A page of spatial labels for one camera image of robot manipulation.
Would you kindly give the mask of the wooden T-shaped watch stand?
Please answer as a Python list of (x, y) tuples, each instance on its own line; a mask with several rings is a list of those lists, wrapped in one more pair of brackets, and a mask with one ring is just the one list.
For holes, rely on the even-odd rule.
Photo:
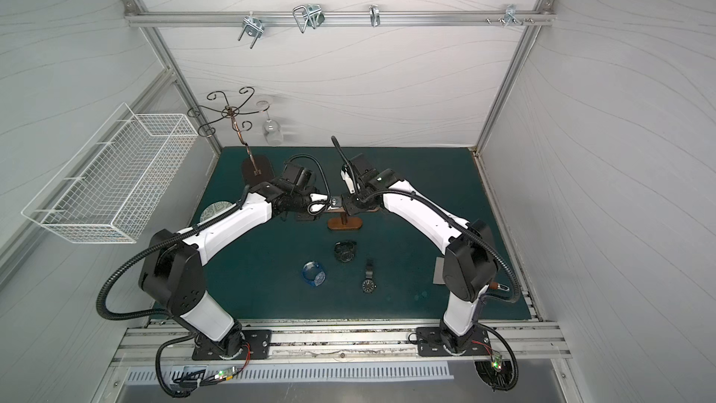
[(362, 213), (378, 212), (379, 207), (376, 204), (361, 203), (356, 198), (349, 195), (340, 196), (342, 198), (341, 209), (328, 209), (330, 214), (337, 214), (334, 218), (329, 218), (327, 227), (330, 231), (359, 231), (363, 227), (363, 220), (359, 218)]

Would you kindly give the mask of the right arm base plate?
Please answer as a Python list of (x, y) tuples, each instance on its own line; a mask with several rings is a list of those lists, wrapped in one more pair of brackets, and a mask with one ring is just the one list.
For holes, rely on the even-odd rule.
[(445, 341), (452, 338), (449, 330), (438, 327), (420, 327), (414, 332), (410, 341), (417, 346), (421, 357), (468, 357), (490, 356), (492, 346), (486, 330), (474, 328), (471, 333), (455, 338), (455, 345), (447, 345)]

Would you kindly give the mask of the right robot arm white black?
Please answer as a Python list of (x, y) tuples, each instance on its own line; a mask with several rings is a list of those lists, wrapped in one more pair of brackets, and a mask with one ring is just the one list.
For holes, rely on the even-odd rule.
[(468, 220), (427, 199), (392, 170), (378, 172), (363, 156), (343, 164), (341, 177), (349, 191), (343, 196), (349, 213), (380, 208), (400, 216), (443, 255), (449, 303), (440, 322), (440, 337), (449, 354), (463, 354), (499, 271), (493, 247)]

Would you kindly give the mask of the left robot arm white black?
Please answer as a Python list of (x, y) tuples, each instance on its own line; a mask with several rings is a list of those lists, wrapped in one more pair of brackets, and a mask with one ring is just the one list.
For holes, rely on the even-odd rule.
[(331, 205), (331, 193), (311, 184), (311, 171), (289, 162), (270, 181), (246, 187), (237, 203), (201, 224), (172, 233), (160, 231), (153, 244), (167, 246), (147, 255), (139, 287), (175, 322), (219, 351), (236, 356), (244, 346), (242, 324), (207, 290), (204, 267), (225, 247), (283, 213), (317, 216)]

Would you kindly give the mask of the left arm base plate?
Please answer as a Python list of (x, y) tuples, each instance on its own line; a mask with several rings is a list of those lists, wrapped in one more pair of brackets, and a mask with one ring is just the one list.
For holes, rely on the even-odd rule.
[(212, 341), (199, 334), (191, 358), (194, 361), (266, 359), (271, 334), (267, 329), (233, 330), (221, 341)]

